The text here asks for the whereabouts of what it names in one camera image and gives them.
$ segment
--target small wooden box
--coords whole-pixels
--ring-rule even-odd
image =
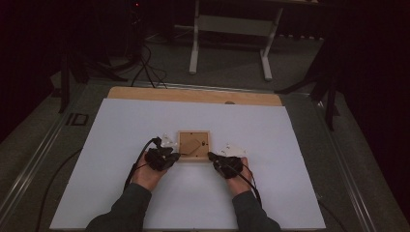
[[[208,130],[178,131],[180,160],[207,161],[211,151],[211,140]]]

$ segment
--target cable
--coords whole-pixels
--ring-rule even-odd
[[[151,58],[152,51],[151,51],[150,47],[148,47],[146,44],[144,45],[144,47],[148,50],[148,52],[149,52],[149,54],[150,54],[149,58]],[[161,83],[161,84],[165,87],[165,89],[167,89],[166,84],[163,82],[163,80],[166,79],[166,76],[167,76],[166,71],[160,70],[160,69],[157,69],[157,68],[154,68],[154,67],[150,66],[150,65],[148,64],[148,62],[149,62],[149,60],[147,60],[147,62],[146,62],[146,67],[150,68],[150,69],[151,69],[151,72],[152,72],[152,73],[154,74],[154,76],[159,80],[159,82],[157,83],[156,87],[158,87],[158,85]],[[163,72],[163,73],[165,74],[165,76],[164,76],[163,78],[160,78],[160,77],[154,72],[154,70],[158,70],[158,71],[160,71],[160,72]]]
[[[255,187],[256,187],[256,181],[255,181],[255,179],[253,178],[253,173],[250,171],[250,169],[246,166],[246,165],[244,165],[243,163],[242,163],[242,166],[244,166],[249,172],[250,172],[250,176],[252,177],[252,179],[253,179],[253,183],[255,184]]]
[[[317,202],[319,203],[321,207],[323,207],[323,209],[325,209],[334,218],[334,220],[340,225],[341,229],[344,232],[347,232],[346,227],[344,227],[343,223],[341,223],[341,221],[335,216],[335,214],[331,210],[329,210],[329,208],[326,207],[325,204],[323,204],[323,202],[321,202],[320,200],[317,200]]]
[[[156,88],[155,85],[154,85],[153,80],[151,79],[151,76],[150,76],[149,73],[148,73],[147,62],[144,60],[144,58],[141,59],[141,62],[142,62],[142,66],[143,66],[143,68],[144,68],[144,71],[145,71],[145,73],[147,74],[148,80],[150,81],[150,83],[151,83],[151,85],[153,86],[153,88]]]
[[[148,58],[147,58],[147,60],[145,61],[144,60],[144,57],[141,55],[141,63],[142,63],[142,67],[141,67],[141,69],[136,73],[136,75],[135,75],[135,77],[133,78],[133,80],[132,80],[132,83],[131,83],[131,85],[130,85],[130,87],[133,87],[133,84],[135,83],[135,81],[138,79],[138,77],[139,77],[139,75],[141,74],[141,72],[143,71],[143,70],[145,70],[145,72],[147,72],[146,71],[146,69],[147,69],[147,67],[146,67],[146,64],[148,64],[149,62],[150,62],[150,60],[151,60],[151,49],[148,47],[148,46],[146,46],[145,44],[143,45],[143,47],[145,47],[147,50],[148,50]]]
[[[51,188],[51,185],[55,179],[55,177],[57,176],[57,174],[60,172],[61,168],[63,168],[63,166],[69,161],[71,160],[73,157],[75,157],[79,152],[81,152],[82,148],[80,148],[79,150],[77,150],[76,152],[74,152],[72,155],[70,155],[68,158],[66,158],[66,160],[64,160],[64,162],[58,167],[57,171],[53,174],[53,176],[51,177],[50,182],[48,183],[47,188],[45,189],[45,194],[43,196],[43,200],[42,200],[42,206],[40,208],[40,213],[39,213],[39,218],[37,219],[37,225],[36,225],[36,231],[40,231],[40,224],[42,222],[42,216],[43,216],[43,210],[44,210],[44,205],[45,205],[45,201],[47,199],[48,196],[48,191]]]
[[[232,171],[234,171],[236,174],[238,174],[238,176],[240,176],[242,179],[244,179],[244,181],[246,183],[248,183],[248,185],[250,185],[250,187],[253,189],[253,192],[256,195],[256,200],[259,202],[260,207],[262,208],[262,199],[260,198],[260,194],[259,191],[257,190],[257,188],[246,178],[244,177],[241,173],[239,173],[237,170],[235,170],[235,168],[233,168],[231,165],[226,164],[227,167],[229,167]]]
[[[127,186],[130,184],[131,178],[132,178],[132,175],[133,175],[133,172],[134,172],[136,169],[141,168],[141,167],[143,167],[144,165],[148,164],[148,163],[145,163],[145,164],[143,164],[143,165],[137,167],[137,165],[138,165],[138,163],[139,163],[139,160],[141,160],[142,155],[144,155],[145,150],[147,150],[148,146],[150,146],[150,144],[151,144],[152,142],[154,142],[154,140],[155,140],[155,139],[152,138],[150,141],[148,141],[147,144],[145,144],[144,148],[141,150],[141,153],[139,154],[138,158],[136,159],[136,162],[132,165],[132,168],[131,168],[131,170],[130,170],[130,173],[129,173],[129,175],[128,175],[128,177],[127,177],[127,180],[126,180],[126,182],[125,182],[125,184],[124,184],[124,189],[123,189],[123,191],[126,190]]]

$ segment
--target white stand leg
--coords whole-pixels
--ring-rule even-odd
[[[190,74],[196,74],[196,67],[198,65],[198,18],[199,18],[199,0],[195,0],[195,19],[193,20],[193,46],[190,54]]]
[[[265,46],[265,49],[260,50],[260,58],[262,61],[263,73],[265,75],[265,80],[267,81],[272,80],[272,72],[271,72],[271,67],[269,65],[268,54],[269,54],[269,50],[271,49],[272,42],[274,41],[282,12],[283,12],[283,8],[280,8],[277,12],[275,21],[272,24],[272,30],[271,30],[271,33],[269,34],[268,42]]]

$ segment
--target dark sleeve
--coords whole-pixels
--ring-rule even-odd
[[[280,231],[279,224],[268,218],[252,191],[245,191],[236,195],[232,199],[232,203],[240,232]]]
[[[91,220],[85,231],[142,231],[142,223],[151,196],[151,191],[138,184],[131,183],[112,205],[111,211]]]

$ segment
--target metal frame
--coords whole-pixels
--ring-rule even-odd
[[[54,144],[55,139],[57,138],[61,128],[64,126],[65,122],[69,118],[70,111],[73,109],[73,106],[79,100],[82,92],[85,89],[85,85],[78,84],[74,93],[72,94],[73,99],[68,104],[67,110],[64,111],[54,122],[51,128],[48,130],[43,141],[40,143],[36,152],[33,154],[32,158],[28,161],[24,169],[15,179],[11,189],[6,195],[5,200],[0,206],[0,231],[5,227],[7,221],[15,210],[18,202],[23,196],[24,192],[29,187],[31,181],[45,160],[48,151],[51,146]]]
[[[201,15],[199,13],[199,0],[195,0],[195,18],[193,20],[193,46],[192,53],[190,55],[190,74],[196,74],[196,68],[198,65],[199,30],[214,31],[243,35],[267,36],[268,41],[265,48],[260,50],[260,58],[265,80],[271,81],[273,78],[271,67],[269,65],[268,55],[278,29],[278,24],[282,12],[283,8],[279,8],[273,22],[265,20]]]
[[[316,110],[317,116],[321,119],[320,122],[322,124],[323,130],[327,133],[328,137],[331,140],[331,144],[336,151],[337,167],[339,169],[341,179],[343,180],[343,183],[346,186],[347,193],[350,196],[350,200],[352,201],[352,205],[355,208],[356,215],[358,216],[359,222],[363,230],[366,232],[377,231],[374,222],[371,218],[371,215],[368,212],[363,196],[358,186],[356,185],[356,182],[353,178],[352,172],[350,171],[349,165],[347,164],[344,154],[341,152],[341,149],[337,144],[335,137],[331,134],[330,129],[324,119],[326,109],[322,101],[313,101],[312,104]]]

